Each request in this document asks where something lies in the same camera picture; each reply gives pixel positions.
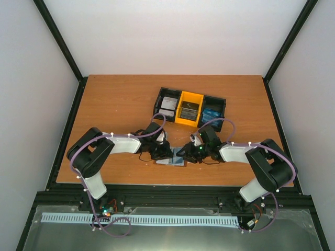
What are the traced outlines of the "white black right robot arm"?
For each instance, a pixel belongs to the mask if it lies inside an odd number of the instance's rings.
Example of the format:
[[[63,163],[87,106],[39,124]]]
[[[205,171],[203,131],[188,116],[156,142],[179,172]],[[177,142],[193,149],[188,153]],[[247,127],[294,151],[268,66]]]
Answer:
[[[191,135],[191,141],[176,154],[189,163],[202,163],[210,157],[219,163],[249,164],[255,175],[239,190],[245,202],[278,192],[294,181],[297,168],[272,139],[260,143],[222,142],[214,129],[207,125]]]

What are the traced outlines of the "blue credit cards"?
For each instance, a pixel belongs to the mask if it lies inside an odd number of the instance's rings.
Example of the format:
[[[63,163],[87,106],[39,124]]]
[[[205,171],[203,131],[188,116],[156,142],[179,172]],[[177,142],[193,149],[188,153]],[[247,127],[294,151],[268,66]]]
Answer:
[[[180,166],[180,167],[184,167],[185,166],[185,161],[182,157],[178,157],[176,156],[176,153],[181,149],[181,147],[173,147],[171,148],[171,151],[173,153],[173,157],[171,158],[171,162],[169,165],[172,166]]]

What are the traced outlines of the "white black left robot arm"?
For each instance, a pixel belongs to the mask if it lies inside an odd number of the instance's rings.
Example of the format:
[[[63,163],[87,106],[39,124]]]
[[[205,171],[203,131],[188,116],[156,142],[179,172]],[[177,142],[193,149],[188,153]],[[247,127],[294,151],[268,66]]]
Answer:
[[[151,122],[145,130],[128,134],[105,133],[96,127],[90,128],[68,150],[66,157],[84,191],[91,196],[90,203],[96,210],[104,210],[109,204],[101,168],[109,155],[120,153],[149,153],[153,161],[173,157],[166,132],[155,122]]]

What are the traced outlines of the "white patterned credit card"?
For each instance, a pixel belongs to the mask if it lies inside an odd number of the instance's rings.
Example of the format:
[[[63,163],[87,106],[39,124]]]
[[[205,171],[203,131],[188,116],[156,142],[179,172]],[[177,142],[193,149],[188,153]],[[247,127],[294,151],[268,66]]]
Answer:
[[[170,162],[171,162],[170,158],[155,161],[155,163],[159,165],[169,165]]]

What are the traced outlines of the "brown leather card holder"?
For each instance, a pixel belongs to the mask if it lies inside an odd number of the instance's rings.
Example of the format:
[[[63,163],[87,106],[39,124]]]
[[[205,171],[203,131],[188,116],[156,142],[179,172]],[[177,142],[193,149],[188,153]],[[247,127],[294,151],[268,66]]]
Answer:
[[[186,167],[186,162],[182,157],[177,156],[177,152],[180,151],[181,147],[172,147],[171,151],[173,153],[172,158],[161,159],[158,161],[154,161],[154,164],[157,165],[165,165],[165,166],[177,166],[177,167]]]

